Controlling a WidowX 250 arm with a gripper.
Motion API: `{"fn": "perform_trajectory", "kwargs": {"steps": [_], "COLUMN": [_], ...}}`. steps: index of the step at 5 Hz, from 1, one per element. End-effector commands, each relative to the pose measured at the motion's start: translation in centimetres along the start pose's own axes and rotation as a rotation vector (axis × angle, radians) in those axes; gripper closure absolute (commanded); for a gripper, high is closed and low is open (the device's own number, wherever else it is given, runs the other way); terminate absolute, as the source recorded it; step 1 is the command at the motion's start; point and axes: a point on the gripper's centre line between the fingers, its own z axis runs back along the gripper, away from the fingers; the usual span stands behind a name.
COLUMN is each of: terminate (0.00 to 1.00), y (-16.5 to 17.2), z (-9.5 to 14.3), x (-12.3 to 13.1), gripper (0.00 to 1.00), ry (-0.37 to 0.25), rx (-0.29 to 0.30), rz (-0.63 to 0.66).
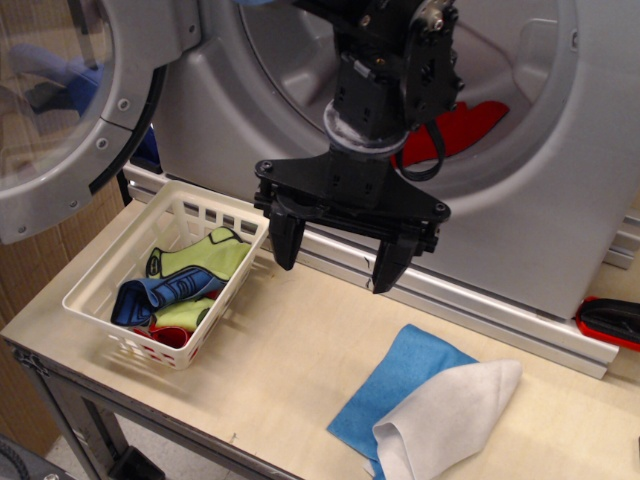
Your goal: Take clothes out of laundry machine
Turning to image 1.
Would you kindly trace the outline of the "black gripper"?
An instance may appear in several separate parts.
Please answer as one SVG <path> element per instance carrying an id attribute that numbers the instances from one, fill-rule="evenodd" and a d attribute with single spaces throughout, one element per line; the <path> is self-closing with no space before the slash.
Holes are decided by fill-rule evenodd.
<path id="1" fill-rule="evenodd" d="M 373 293 L 391 290 L 414 255 L 433 252 L 451 210 L 403 179 L 389 156 L 330 148 L 310 158 L 256 164 L 254 205 L 269 219 L 276 263 L 291 270 L 305 225 L 315 223 L 382 241 L 372 274 Z"/>

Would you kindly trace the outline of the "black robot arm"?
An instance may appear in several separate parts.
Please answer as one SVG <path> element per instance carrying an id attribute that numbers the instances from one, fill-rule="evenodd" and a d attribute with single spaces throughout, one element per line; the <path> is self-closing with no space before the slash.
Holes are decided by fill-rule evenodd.
<path id="1" fill-rule="evenodd" d="M 412 260 L 436 248 L 450 208 L 420 184 L 438 166 L 411 171 L 403 150 L 425 128 L 436 155 L 445 145 L 437 118 L 454 108 L 456 74 L 450 1 L 302 1 L 328 21 L 339 59 L 335 94 L 323 123 L 324 154 L 256 165 L 255 206 L 269 221 L 276 262 L 291 269 L 308 224 L 374 238 L 375 293 L 389 291 Z"/>

